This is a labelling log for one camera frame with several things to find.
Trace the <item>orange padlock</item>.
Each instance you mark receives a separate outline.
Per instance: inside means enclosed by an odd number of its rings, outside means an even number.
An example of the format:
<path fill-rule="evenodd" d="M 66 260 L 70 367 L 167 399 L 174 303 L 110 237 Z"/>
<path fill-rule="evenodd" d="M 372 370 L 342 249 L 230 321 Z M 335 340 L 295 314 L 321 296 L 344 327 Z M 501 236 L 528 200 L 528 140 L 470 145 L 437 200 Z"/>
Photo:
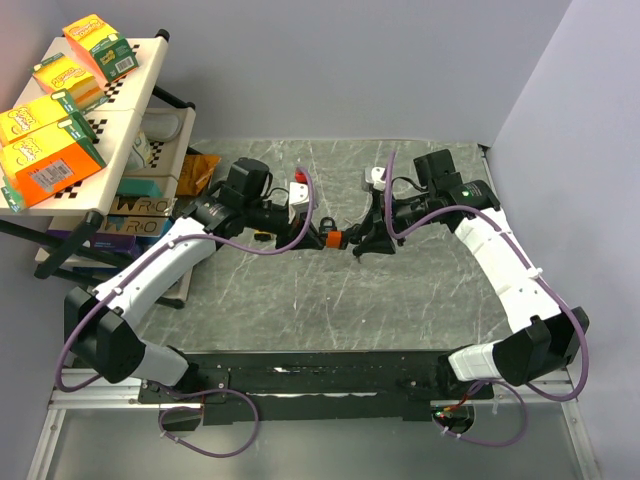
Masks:
<path fill-rule="evenodd" d="M 345 250 L 349 245 L 349 237 L 345 231 L 331 230 L 326 235 L 325 246 L 330 249 Z"/>

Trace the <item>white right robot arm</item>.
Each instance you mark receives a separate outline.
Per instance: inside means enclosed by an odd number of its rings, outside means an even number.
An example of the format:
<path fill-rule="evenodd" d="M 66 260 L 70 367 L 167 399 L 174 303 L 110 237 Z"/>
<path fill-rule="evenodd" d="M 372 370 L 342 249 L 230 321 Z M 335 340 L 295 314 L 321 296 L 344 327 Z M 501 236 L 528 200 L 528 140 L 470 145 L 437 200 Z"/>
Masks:
<path fill-rule="evenodd" d="M 467 248 L 506 314 L 510 335 L 473 344 L 444 357 L 438 390 L 459 398 L 472 381 L 501 380 L 513 386 L 570 365 L 586 343 L 589 318 L 569 308 L 542 277 L 510 228 L 500 202 L 483 180 L 464 181 L 449 150 L 414 159 L 418 193 L 397 199 L 383 167 L 363 173 L 372 204 L 354 253 L 393 254 L 409 234 L 439 222 Z"/>

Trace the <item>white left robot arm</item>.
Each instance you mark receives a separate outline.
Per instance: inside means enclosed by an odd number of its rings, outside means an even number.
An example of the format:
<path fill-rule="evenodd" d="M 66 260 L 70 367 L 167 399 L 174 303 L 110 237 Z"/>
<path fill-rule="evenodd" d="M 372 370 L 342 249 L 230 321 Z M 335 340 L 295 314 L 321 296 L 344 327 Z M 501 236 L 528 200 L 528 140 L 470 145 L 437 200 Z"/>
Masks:
<path fill-rule="evenodd" d="M 238 159 L 224 180 L 188 204 L 169 231 L 123 271 L 91 291 L 70 291 L 59 359 L 74 354 L 112 384 L 137 378 L 161 385 L 174 401 L 191 399 L 199 384 L 198 366 L 175 348 L 142 340 L 136 327 L 188 270 L 222 245 L 235 247 L 234 237 L 245 229 L 276 234 L 275 254 L 298 246 L 309 233 L 316 207 L 311 176 L 297 169 L 284 206 L 267 200 L 270 179 L 265 163 Z"/>

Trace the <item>black Kaijing padlock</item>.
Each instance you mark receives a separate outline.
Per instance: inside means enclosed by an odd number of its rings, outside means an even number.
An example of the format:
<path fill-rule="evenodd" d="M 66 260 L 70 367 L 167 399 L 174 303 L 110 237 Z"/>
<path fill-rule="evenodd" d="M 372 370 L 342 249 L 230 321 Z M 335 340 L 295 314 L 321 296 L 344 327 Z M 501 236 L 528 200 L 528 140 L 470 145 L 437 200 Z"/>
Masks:
<path fill-rule="evenodd" d="M 328 235 L 331 231 L 336 231 L 337 226 L 335 220 L 332 217 L 323 217 L 320 221 L 319 232 L 323 235 Z"/>

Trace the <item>yellow padlock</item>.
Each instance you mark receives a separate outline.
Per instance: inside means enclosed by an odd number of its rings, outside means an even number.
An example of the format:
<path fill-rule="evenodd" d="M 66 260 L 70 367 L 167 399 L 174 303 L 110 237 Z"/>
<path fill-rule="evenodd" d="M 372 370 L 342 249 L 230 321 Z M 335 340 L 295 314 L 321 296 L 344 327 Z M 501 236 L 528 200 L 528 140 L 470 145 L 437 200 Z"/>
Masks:
<path fill-rule="evenodd" d="M 270 232 L 256 230 L 253 234 L 253 238 L 259 242 L 268 242 L 274 239 L 274 235 Z"/>

